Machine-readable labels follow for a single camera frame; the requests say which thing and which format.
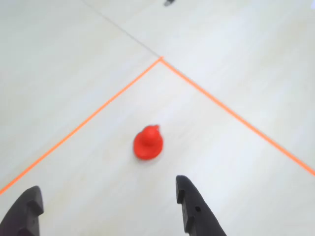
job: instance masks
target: red toy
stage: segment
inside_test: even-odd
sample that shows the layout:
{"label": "red toy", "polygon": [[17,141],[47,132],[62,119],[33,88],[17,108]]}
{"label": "red toy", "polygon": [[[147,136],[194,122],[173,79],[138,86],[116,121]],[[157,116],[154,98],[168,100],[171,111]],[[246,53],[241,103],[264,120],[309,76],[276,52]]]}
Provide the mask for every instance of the red toy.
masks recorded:
{"label": "red toy", "polygon": [[137,134],[133,141],[133,151],[141,160],[157,157],[163,149],[163,138],[158,125],[149,125]]}

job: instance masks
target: floor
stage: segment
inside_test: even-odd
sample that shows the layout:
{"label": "floor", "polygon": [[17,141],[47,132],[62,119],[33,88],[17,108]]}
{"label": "floor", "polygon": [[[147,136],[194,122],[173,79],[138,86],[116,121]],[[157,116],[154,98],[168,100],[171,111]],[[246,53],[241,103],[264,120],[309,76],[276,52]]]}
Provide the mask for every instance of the floor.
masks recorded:
{"label": "floor", "polygon": [[43,236],[180,236],[187,175],[228,236],[313,236],[312,1],[163,4],[0,3],[0,216],[38,185]]}

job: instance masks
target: orange tape line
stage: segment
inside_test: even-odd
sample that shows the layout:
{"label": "orange tape line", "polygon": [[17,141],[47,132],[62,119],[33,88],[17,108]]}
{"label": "orange tape line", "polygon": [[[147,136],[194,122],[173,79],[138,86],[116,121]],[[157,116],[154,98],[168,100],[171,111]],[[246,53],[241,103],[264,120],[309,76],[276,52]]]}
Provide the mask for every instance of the orange tape line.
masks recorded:
{"label": "orange tape line", "polygon": [[74,130],[72,130],[69,134],[67,134],[61,141],[59,141],[56,145],[54,145],[48,152],[42,155],[39,159],[37,159],[34,163],[32,163],[29,167],[27,167],[22,173],[16,176],[10,183],[8,183],[3,189],[0,190],[0,195],[4,193],[9,187],[15,184],[20,178],[22,178],[25,174],[27,174],[31,169],[33,169],[36,165],[38,165],[42,160],[44,160],[49,154],[51,154],[54,150],[56,150],[61,144],[67,141],[73,134],[75,134],[79,129],[81,129],[87,122],[89,122],[93,117],[95,117],[101,110],[107,107],[110,103],[112,103],[117,97],[122,95],[128,88],[130,88],[135,82],[137,82],[142,76],[144,76],[149,70],[151,70],[157,63],[162,60],[163,57],[157,59],[153,64],[151,64],[147,69],[145,69],[140,75],[138,75],[133,81],[131,81],[126,87],[116,93],[111,99],[109,99],[104,105],[98,108],[92,115],[90,115],[85,121],[79,124]]}
{"label": "orange tape line", "polygon": [[212,100],[214,103],[216,103],[219,107],[221,107],[223,110],[225,110],[226,112],[228,112],[230,115],[232,115],[233,117],[235,117],[236,119],[238,119],[239,122],[243,123],[245,126],[247,126],[247,128],[251,129],[253,132],[255,132],[257,135],[259,135],[260,137],[262,137],[265,141],[267,141],[268,143],[270,143],[272,146],[274,146],[276,149],[278,149],[280,152],[282,152],[284,155],[286,155],[287,157],[289,157],[291,160],[293,160],[295,163],[297,163],[298,165],[300,165],[303,169],[305,169],[307,172],[309,172],[310,174],[312,174],[313,176],[315,176],[315,171],[309,167],[308,165],[306,165],[303,161],[301,161],[300,159],[298,159],[296,156],[294,156],[293,154],[291,154],[289,151],[287,151],[286,149],[284,149],[282,146],[280,146],[279,144],[277,144],[275,141],[273,141],[271,138],[269,138],[267,135],[265,135],[264,133],[262,133],[261,131],[259,131],[257,128],[255,128],[254,126],[252,126],[249,122],[247,122],[246,120],[244,120],[242,117],[240,117],[238,114],[236,114],[234,111],[232,111],[230,108],[228,108],[226,105],[224,105],[222,102],[220,102],[219,100],[217,100],[215,97],[213,97],[211,94],[209,94],[206,90],[204,90],[202,87],[200,87],[198,84],[196,84],[194,81],[192,81],[190,78],[188,78],[186,75],[184,75],[182,72],[180,72],[179,70],[177,70],[175,67],[173,67],[172,65],[170,65],[168,62],[166,62],[164,59],[161,59],[161,62],[166,65],[169,69],[171,69],[174,73],[176,73],[177,75],[179,75],[181,78],[183,78],[187,83],[189,83],[190,85],[192,85],[193,87],[195,87],[199,92],[201,92],[202,94],[204,94],[206,97],[208,97],[210,100]]}

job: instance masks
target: floor seam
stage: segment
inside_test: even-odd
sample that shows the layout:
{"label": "floor seam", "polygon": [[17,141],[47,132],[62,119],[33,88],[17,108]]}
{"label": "floor seam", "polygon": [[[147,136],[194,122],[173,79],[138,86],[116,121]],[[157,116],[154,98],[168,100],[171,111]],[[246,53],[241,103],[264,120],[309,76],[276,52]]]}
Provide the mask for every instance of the floor seam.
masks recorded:
{"label": "floor seam", "polygon": [[102,17],[104,20],[106,20],[107,22],[109,22],[110,24],[112,24],[113,26],[115,26],[116,28],[118,28],[121,32],[123,32],[125,35],[127,35],[130,39],[132,39],[133,41],[135,41],[136,43],[138,43],[140,46],[142,46],[143,48],[145,48],[148,52],[150,52],[151,54],[153,54],[154,56],[156,56],[157,58],[160,58],[161,55],[159,55],[157,52],[155,52],[154,50],[152,50],[151,48],[149,48],[147,45],[145,45],[143,42],[141,42],[140,40],[138,40],[136,37],[134,37],[132,34],[130,34],[127,30],[125,30],[124,28],[122,28],[121,26],[119,26],[117,23],[115,23],[114,21],[112,21],[109,17],[105,16],[102,12],[98,11],[97,9],[95,9],[92,5],[88,4],[87,2],[85,2],[84,0],[80,0],[86,7],[88,7],[91,11],[93,11],[94,13],[96,13],[97,15],[99,15],[100,17]]}

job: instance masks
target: black plastic claw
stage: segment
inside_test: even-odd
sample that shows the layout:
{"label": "black plastic claw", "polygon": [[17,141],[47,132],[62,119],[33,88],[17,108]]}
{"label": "black plastic claw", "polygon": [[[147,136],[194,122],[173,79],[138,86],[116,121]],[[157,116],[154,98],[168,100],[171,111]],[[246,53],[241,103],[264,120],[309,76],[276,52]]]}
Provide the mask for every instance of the black plastic claw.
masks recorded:
{"label": "black plastic claw", "polygon": [[177,203],[182,204],[184,231],[190,236],[226,236],[197,188],[186,176],[176,176]]}
{"label": "black plastic claw", "polygon": [[39,236],[38,217],[44,213],[38,186],[26,190],[0,223],[0,236]]}

